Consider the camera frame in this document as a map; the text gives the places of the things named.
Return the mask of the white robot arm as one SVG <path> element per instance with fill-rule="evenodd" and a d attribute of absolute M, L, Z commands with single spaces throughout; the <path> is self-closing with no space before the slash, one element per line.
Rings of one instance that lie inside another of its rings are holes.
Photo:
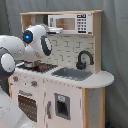
<path fill-rule="evenodd" d="M 49 56 L 52 44 L 48 34 L 59 34 L 61 28 L 45 24 L 30 25 L 22 39 L 0 35 L 0 81 L 9 78 L 15 71 L 15 61 L 33 62 Z M 26 114 L 0 87 L 0 128 L 36 128 Z"/>

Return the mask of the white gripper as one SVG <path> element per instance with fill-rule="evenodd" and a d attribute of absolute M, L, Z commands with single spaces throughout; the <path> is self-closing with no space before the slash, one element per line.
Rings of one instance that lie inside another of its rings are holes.
<path fill-rule="evenodd" d="M 47 33 L 48 34 L 62 34 L 63 28 L 48 27 Z"/>

